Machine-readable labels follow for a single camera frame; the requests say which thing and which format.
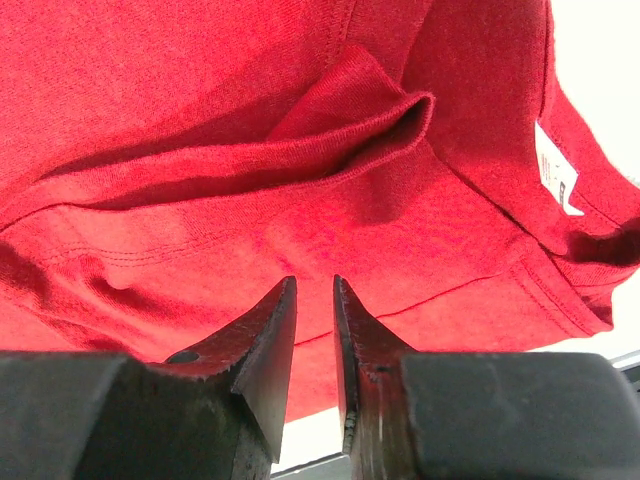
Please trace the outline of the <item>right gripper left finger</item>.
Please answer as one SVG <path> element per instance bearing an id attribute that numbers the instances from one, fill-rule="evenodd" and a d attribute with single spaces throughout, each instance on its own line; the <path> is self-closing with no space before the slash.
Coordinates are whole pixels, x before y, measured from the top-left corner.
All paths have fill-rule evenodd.
<path id="1" fill-rule="evenodd" d="M 5 479 L 266 479 L 279 460 L 296 281 L 162 363 L 1 355 Z"/>

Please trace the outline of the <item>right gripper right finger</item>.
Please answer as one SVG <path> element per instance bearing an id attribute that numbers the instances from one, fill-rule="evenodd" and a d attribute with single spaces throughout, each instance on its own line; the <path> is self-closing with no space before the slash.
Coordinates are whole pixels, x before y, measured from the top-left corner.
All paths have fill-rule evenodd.
<path id="1" fill-rule="evenodd" d="M 635 479 L 639 398 L 589 353 L 420 352 L 333 286 L 356 479 Z"/>

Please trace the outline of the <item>dark red t shirt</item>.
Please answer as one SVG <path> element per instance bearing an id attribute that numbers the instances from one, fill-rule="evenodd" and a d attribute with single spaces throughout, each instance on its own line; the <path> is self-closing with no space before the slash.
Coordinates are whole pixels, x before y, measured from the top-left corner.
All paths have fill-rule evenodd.
<path id="1" fill-rule="evenodd" d="M 337 402 L 332 280 L 418 349 L 607 331 L 639 191 L 547 1 L 5 1 L 1 346 L 159 362 L 298 282 L 287 416 Z"/>

